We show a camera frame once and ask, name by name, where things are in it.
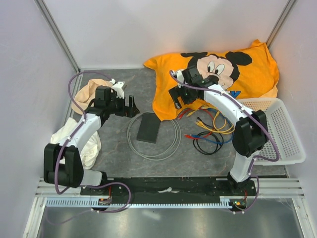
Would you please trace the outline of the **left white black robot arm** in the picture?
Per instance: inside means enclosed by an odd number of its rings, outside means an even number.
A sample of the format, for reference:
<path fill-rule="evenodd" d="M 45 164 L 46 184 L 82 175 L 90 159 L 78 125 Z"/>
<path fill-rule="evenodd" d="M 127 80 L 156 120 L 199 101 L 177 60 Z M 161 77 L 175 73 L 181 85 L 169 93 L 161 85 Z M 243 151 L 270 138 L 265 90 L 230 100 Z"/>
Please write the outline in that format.
<path fill-rule="evenodd" d="M 76 127 L 58 143 L 45 147 L 44 181 L 73 188 L 91 186 L 98 195 L 107 193 L 109 184 L 103 180 L 106 174 L 85 169 L 80 153 L 110 115 L 132 118 L 139 112 L 132 95 L 129 104 L 125 104 L 122 88 L 99 86 Z"/>

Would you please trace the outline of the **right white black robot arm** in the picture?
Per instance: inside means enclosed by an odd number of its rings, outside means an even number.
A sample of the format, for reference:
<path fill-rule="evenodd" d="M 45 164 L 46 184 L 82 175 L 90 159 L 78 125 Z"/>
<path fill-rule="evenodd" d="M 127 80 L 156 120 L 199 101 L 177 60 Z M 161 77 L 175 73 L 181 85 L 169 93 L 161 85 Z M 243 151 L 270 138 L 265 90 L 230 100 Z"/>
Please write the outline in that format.
<path fill-rule="evenodd" d="M 218 83 L 214 73 L 206 78 L 195 66 L 169 72 L 177 86 L 169 94 L 177 109 L 194 103 L 197 99 L 215 106 L 234 126 L 232 144 L 236 150 L 234 165 L 228 173 L 227 189 L 238 195 L 245 189 L 251 176 L 253 158 L 268 141 L 267 121 L 263 111 L 253 111 L 230 96 Z"/>

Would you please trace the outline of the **black network switch box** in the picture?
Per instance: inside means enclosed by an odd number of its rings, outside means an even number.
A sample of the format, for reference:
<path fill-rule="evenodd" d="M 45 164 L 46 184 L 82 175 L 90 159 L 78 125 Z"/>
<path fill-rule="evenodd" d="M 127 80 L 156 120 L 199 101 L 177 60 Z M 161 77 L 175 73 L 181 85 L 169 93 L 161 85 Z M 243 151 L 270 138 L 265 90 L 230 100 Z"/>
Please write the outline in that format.
<path fill-rule="evenodd" d="M 160 119 L 155 113 L 146 113 L 142 115 L 136 139 L 138 141 L 156 144 L 160 127 Z"/>

